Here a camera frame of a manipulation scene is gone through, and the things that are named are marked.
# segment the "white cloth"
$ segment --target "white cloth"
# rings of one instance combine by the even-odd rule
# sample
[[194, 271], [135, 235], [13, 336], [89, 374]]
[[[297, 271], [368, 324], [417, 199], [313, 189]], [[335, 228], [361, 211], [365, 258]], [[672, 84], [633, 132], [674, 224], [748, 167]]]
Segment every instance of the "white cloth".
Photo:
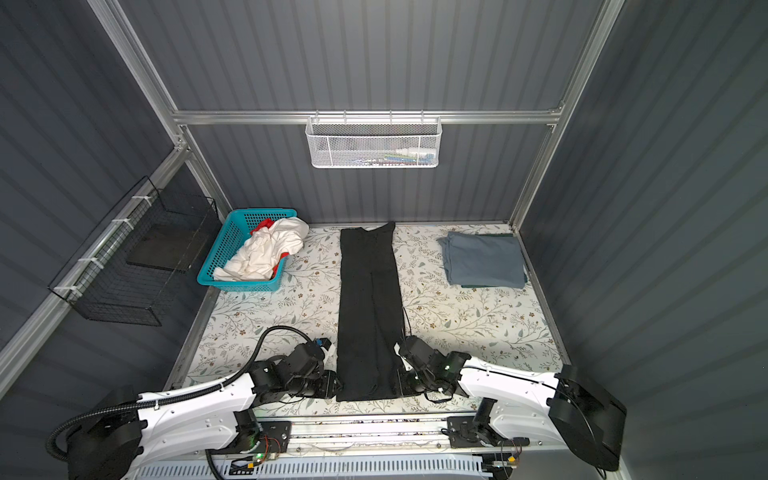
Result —
[[253, 232], [223, 268], [214, 269], [214, 279], [224, 282], [269, 280], [280, 255], [293, 255], [304, 246], [310, 226], [297, 217], [281, 218], [270, 228]]

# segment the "stack of folded clothes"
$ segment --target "stack of folded clothes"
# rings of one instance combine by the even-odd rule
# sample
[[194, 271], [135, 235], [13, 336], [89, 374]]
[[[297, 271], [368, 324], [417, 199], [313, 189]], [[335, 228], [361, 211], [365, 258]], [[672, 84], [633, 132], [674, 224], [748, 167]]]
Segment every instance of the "stack of folded clothes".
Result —
[[525, 288], [523, 256], [512, 233], [468, 235], [449, 232], [437, 240], [451, 285]]

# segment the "black wire mesh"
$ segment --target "black wire mesh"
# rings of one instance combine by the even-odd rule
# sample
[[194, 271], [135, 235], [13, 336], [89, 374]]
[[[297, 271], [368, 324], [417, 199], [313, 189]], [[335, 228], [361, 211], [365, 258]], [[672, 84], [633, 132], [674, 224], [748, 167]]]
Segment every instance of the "black wire mesh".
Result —
[[[214, 201], [154, 190], [129, 218], [113, 221], [119, 226], [106, 244], [90, 259], [78, 260], [86, 265], [74, 285], [65, 290], [53, 283], [50, 290], [85, 319], [160, 326], [181, 286], [197, 276], [221, 227]], [[154, 266], [137, 262], [134, 249], [146, 253], [147, 246], [157, 246], [147, 242], [158, 231], [176, 236], [171, 250], [155, 254]]]

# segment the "teal plastic basket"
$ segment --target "teal plastic basket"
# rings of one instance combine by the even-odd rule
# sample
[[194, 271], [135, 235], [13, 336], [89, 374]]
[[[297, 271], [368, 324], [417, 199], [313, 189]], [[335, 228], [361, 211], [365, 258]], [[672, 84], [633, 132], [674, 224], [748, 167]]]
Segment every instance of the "teal plastic basket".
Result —
[[200, 285], [215, 286], [225, 292], [276, 292], [280, 288], [280, 278], [283, 275], [288, 257], [283, 258], [278, 263], [277, 273], [271, 280], [261, 282], [221, 282], [214, 280], [214, 269], [217, 266], [224, 266], [230, 258], [243, 246], [246, 240], [250, 238], [250, 232], [259, 226], [259, 223], [271, 218], [295, 217], [296, 211], [290, 208], [242, 208], [232, 210], [224, 226], [221, 227], [214, 245], [208, 253], [208, 258], [203, 263], [203, 268], [197, 274], [197, 282]]

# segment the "leaf pattern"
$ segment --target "leaf pattern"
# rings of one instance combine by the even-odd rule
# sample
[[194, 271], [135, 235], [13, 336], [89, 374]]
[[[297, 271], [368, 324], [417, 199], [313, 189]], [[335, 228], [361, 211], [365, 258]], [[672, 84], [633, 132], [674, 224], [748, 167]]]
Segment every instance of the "leaf pattern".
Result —
[[[402, 303], [413, 333], [444, 353], [458, 350], [518, 369], [559, 370], [560, 356], [530, 283], [523, 290], [462, 289], [448, 285], [437, 239], [449, 231], [509, 232], [506, 225], [500, 224], [395, 228], [392, 248], [398, 265]], [[335, 343], [339, 326], [340, 267], [339, 228], [313, 228], [304, 248], [288, 258], [277, 292], [222, 292], [185, 385], [207, 382], [238, 370], [268, 326], [295, 326], [310, 337], [326, 336]], [[287, 355], [299, 340], [291, 332], [272, 332], [265, 339], [259, 358]], [[335, 367], [334, 353], [326, 359], [326, 368]], [[430, 398], [439, 398], [439, 394], [433, 395]], [[423, 396], [373, 402], [304, 399], [294, 400], [290, 405], [263, 405], [257, 408], [257, 414], [464, 412], [475, 410], [478, 403], [478, 399], [459, 396], [441, 404], [431, 403]]]

